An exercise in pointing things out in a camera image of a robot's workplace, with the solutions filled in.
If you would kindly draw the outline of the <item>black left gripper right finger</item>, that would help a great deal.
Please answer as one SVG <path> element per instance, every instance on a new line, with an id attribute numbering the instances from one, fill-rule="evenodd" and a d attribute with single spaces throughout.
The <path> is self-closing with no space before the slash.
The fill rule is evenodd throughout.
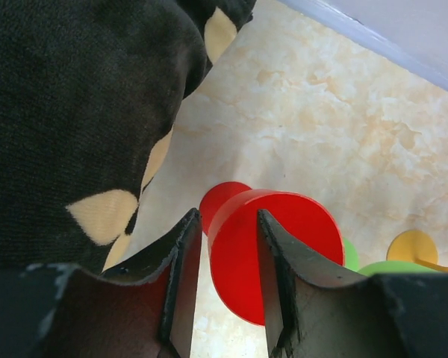
<path id="1" fill-rule="evenodd" d="M 448 357 L 448 273 L 358 274 L 257 214 L 270 357 Z"/>

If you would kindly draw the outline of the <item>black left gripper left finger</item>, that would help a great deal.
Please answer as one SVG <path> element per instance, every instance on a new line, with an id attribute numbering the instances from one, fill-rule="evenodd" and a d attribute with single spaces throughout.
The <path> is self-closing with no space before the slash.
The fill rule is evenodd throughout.
<path id="1" fill-rule="evenodd" d="M 75 264 L 0 268 L 0 357 L 188 357 L 201 244 L 191 209 L 99 275 Z"/>

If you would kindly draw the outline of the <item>green plastic wine glass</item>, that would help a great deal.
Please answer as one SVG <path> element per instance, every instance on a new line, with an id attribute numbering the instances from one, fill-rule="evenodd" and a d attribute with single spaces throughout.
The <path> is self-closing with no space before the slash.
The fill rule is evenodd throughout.
<path id="1" fill-rule="evenodd" d="M 436 270 L 432 268 L 421 266 L 416 263 L 394 260 L 371 263 L 361 268 L 359 263 L 359 255 L 355 246 L 346 238 L 343 238 L 343 246 L 345 257 L 344 267 L 364 276 L 390 273 L 436 272 Z"/>

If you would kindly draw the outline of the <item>red plastic wine glass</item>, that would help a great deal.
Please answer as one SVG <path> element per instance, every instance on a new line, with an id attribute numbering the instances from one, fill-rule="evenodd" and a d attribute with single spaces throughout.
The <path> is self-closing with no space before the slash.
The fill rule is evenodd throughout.
<path id="1" fill-rule="evenodd" d="M 223 303 L 241 319 L 264 325 L 258 267 L 257 212 L 268 210 L 284 229 L 327 259 L 344 265 L 345 248 L 331 213 L 300 193 L 253 189 L 228 181 L 211 188 L 199 211 L 208 238 L 211 276 Z"/>

